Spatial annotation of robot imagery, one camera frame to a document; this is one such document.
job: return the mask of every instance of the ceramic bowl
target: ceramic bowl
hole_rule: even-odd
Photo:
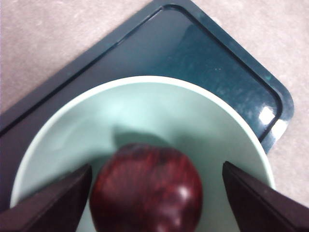
[[[249,125],[227,103],[188,82],[136,76],[97,86],[57,111],[20,164],[11,206],[69,171],[100,167],[122,145],[174,147],[191,159],[203,183],[197,232],[238,232],[222,179],[227,160],[274,187],[267,157]],[[87,203],[78,232],[94,232]]]

